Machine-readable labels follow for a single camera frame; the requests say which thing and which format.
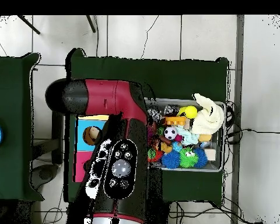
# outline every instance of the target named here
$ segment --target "table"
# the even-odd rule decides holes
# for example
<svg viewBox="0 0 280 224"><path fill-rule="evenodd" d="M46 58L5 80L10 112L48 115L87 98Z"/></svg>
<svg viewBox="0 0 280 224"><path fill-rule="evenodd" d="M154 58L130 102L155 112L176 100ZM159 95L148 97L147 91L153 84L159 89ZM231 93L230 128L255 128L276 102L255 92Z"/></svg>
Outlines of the table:
<svg viewBox="0 0 280 224"><path fill-rule="evenodd" d="M192 99L193 93L212 99L226 101L226 78L229 61L185 59L165 61L156 59L125 59L113 57L86 57L81 49L73 49L66 59L67 76L74 79L107 79L141 83L144 97L167 99ZM69 140L65 143L64 197L68 202L75 199L80 186L72 182L74 161L75 116L66 116L66 131ZM217 173L163 171L163 200L212 201L221 205L222 171Z"/></svg>

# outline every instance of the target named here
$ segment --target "chair leg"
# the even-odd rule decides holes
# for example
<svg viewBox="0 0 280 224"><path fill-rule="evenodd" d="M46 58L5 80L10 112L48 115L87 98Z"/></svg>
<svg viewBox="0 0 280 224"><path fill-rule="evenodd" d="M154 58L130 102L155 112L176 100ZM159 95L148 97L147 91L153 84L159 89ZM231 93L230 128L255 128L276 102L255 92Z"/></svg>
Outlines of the chair leg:
<svg viewBox="0 0 280 224"><path fill-rule="evenodd" d="M40 34L40 32L30 23L28 22L24 16L19 15L18 16L23 22L25 22L25 24L27 24L33 31L35 31L37 34Z"/></svg>
<svg viewBox="0 0 280 224"><path fill-rule="evenodd" d="M91 29L92 29L92 32L95 33L95 32L96 32L96 29L95 29L95 27L94 27L94 25L93 25L93 22L92 22L90 16L89 16L89 15L86 15L86 17L87 17L87 20L88 20L88 22L89 22L89 24L90 24L90 27L91 27Z"/></svg>

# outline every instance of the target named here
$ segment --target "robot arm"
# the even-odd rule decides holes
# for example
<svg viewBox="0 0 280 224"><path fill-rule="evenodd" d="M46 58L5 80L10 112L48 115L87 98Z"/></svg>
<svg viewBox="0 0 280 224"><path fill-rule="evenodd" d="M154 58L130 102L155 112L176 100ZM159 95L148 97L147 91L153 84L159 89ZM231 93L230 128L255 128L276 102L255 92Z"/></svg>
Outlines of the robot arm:
<svg viewBox="0 0 280 224"><path fill-rule="evenodd" d="M147 113L140 86L118 80L61 79L48 87L45 98L51 110L62 114L110 116L68 222L76 213L79 224L86 215L93 216L91 224L143 224Z"/></svg>

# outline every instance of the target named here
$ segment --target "pink toy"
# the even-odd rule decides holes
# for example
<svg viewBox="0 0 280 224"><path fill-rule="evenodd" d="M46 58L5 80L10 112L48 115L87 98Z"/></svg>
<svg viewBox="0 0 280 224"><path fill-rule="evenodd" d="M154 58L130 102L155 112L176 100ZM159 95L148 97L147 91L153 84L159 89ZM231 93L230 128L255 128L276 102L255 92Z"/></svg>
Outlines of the pink toy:
<svg viewBox="0 0 280 224"><path fill-rule="evenodd" d="M76 175L73 182L82 182L84 179L84 163L87 162L92 156L92 151L77 151L76 154Z"/></svg>
<svg viewBox="0 0 280 224"><path fill-rule="evenodd" d="M177 142L181 142L183 140L183 136L177 134L174 140Z"/></svg>

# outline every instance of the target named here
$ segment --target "green spiky ball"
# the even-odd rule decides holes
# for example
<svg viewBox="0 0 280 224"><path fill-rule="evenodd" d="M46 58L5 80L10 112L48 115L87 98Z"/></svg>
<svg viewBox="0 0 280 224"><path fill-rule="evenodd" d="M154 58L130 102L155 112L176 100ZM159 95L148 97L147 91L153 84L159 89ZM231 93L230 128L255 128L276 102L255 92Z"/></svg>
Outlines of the green spiky ball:
<svg viewBox="0 0 280 224"><path fill-rule="evenodd" d="M180 151L180 166L184 168L194 167L198 162L198 156L190 148L184 148Z"/></svg>

